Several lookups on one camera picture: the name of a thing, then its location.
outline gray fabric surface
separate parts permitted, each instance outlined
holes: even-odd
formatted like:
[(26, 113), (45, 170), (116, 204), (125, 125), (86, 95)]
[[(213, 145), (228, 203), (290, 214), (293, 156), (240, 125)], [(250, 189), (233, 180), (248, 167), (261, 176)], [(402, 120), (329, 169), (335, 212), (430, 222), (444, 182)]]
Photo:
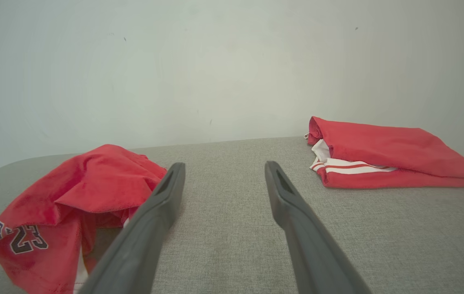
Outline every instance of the gray fabric surface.
[[(181, 214), (163, 244), (155, 294), (297, 292), (284, 233), (271, 216), (267, 160), (281, 165), (375, 293), (464, 293), (464, 188), (327, 189), (308, 169), (314, 154), (302, 138), (134, 151), (165, 167), (186, 163)], [(0, 213), (71, 156), (2, 167)], [(0, 293), (23, 293), (1, 267)]]

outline wall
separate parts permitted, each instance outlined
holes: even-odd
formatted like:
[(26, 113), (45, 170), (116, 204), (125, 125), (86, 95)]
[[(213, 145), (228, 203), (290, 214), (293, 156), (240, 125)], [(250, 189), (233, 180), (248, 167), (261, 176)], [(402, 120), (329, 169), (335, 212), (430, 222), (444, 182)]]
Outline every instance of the wall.
[(464, 1), (0, 0), (0, 167), (301, 136), (312, 115), (464, 155)]

